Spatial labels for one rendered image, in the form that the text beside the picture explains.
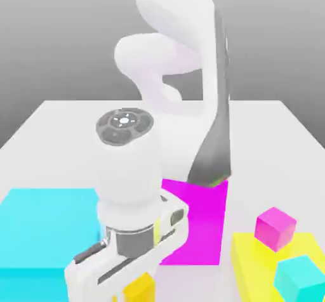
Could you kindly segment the small pink cube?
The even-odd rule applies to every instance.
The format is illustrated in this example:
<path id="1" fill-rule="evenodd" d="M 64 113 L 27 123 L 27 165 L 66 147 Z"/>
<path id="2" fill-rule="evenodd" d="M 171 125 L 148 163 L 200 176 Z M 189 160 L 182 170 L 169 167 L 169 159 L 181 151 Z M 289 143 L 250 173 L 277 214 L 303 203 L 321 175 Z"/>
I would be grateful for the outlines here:
<path id="1" fill-rule="evenodd" d="M 256 219 L 254 236 L 274 252 L 288 245 L 297 220 L 276 207 L 271 207 Z"/>

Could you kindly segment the small orange cube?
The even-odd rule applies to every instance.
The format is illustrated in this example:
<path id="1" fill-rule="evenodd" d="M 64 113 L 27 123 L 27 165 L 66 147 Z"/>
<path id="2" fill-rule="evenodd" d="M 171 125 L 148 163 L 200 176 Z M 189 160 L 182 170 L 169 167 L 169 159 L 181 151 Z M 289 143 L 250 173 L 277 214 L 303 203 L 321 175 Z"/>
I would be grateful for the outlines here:
<path id="1" fill-rule="evenodd" d="M 156 302 L 155 280 L 146 272 L 127 285 L 124 302 Z"/>

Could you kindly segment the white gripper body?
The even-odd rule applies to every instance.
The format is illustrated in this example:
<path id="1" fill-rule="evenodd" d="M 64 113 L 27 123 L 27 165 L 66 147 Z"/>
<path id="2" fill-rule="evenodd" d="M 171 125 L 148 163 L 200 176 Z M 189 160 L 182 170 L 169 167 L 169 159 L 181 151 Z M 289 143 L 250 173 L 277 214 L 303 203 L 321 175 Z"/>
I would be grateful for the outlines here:
<path id="1" fill-rule="evenodd" d="M 124 288 L 144 273 L 154 274 L 160 262 L 182 247 L 189 234 L 188 224 L 177 224 L 163 235 L 153 249 L 137 258 L 117 254 L 116 238 L 97 244 L 101 250 L 65 269 L 69 302 L 112 302 L 123 298 Z"/>

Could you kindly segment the large yellow box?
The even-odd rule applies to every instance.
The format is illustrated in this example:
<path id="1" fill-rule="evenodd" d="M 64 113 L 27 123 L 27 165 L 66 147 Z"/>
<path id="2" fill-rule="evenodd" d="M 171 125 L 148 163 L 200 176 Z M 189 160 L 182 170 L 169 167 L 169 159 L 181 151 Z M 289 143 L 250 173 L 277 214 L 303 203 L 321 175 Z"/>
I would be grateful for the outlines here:
<path id="1" fill-rule="evenodd" d="M 284 302 L 274 287 L 277 264 L 282 260 L 307 255 L 325 274 L 325 254 L 311 233 L 295 233 L 278 252 L 253 233 L 234 233 L 230 254 L 241 302 Z"/>

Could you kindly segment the large magenta box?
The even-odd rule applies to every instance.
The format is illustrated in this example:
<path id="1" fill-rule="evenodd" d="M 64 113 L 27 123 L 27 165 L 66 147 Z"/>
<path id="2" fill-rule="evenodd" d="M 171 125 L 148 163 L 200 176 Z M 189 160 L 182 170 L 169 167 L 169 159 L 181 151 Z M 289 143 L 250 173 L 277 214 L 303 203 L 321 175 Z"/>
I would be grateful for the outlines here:
<path id="1" fill-rule="evenodd" d="M 201 187 L 181 181 L 162 181 L 162 188 L 189 206 L 189 236 L 184 245 L 165 258 L 163 266 L 217 266 L 220 263 L 228 181 Z"/>

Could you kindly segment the large cyan box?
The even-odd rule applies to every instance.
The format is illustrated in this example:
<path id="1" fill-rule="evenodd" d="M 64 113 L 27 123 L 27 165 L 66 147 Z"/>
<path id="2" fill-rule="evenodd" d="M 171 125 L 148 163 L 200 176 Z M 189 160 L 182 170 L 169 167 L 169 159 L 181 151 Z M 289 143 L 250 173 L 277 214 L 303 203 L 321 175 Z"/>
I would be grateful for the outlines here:
<path id="1" fill-rule="evenodd" d="M 0 302 L 69 302 L 64 270 L 100 239 L 93 189 L 15 188 L 0 202 Z"/>

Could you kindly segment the small cyan cube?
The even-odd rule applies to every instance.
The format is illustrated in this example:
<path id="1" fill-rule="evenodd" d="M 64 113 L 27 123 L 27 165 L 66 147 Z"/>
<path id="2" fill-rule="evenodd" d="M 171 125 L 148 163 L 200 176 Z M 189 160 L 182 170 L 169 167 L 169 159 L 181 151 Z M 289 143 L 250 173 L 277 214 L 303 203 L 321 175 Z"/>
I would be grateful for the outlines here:
<path id="1" fill-rule="evenodd" d="M 307 255 L 285 259 L 277 264 L 274 287 L 284 302 L 323 302 L 325 274 Z"/>

